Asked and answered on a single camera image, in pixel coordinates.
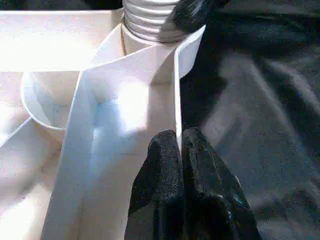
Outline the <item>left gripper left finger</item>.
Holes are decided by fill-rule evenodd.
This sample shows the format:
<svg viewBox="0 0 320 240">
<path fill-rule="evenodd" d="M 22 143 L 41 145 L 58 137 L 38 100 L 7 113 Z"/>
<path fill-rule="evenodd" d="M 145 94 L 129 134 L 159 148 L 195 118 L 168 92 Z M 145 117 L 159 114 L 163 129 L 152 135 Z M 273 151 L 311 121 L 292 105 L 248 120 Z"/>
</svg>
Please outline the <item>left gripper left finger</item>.
<svg viewBox="0 0 320 240">
<path fill-rule="evenodd" d="M 165 130 L 150 141 L 132 185 L 126 240 L 181 240 L 184 234 L 183 167 L 176 133 Z"/>
</svg>

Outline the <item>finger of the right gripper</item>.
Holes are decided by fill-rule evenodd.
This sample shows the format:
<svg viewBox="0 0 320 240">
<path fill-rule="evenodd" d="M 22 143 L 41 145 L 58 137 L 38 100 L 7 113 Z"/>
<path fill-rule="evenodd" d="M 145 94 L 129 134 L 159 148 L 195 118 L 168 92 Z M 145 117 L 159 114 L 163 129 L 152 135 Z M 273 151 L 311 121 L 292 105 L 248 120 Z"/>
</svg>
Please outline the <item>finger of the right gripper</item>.
<svg viewBox="0 0 320 240">
<path fill-rule="evenodd" d="M 205 25 L 210 15 L 223 9 L 229 0 L 180 0 L 171 14 L 171 21 L 176 30 L 193 33 Z"/>
</svg>

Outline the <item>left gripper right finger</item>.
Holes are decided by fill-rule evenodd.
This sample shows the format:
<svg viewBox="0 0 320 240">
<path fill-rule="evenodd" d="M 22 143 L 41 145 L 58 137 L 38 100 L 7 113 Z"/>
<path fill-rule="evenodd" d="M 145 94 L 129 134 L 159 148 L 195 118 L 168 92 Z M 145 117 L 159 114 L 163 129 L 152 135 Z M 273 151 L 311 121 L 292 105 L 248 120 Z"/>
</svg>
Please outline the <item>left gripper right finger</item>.
<svg viewBox="0 0 320 240">
<path fill-rule="evenodd" d="M 182 162 L 188 239 L 261 239 L 238 178 L 197 127 L 182 133 Z"/>
</svg>

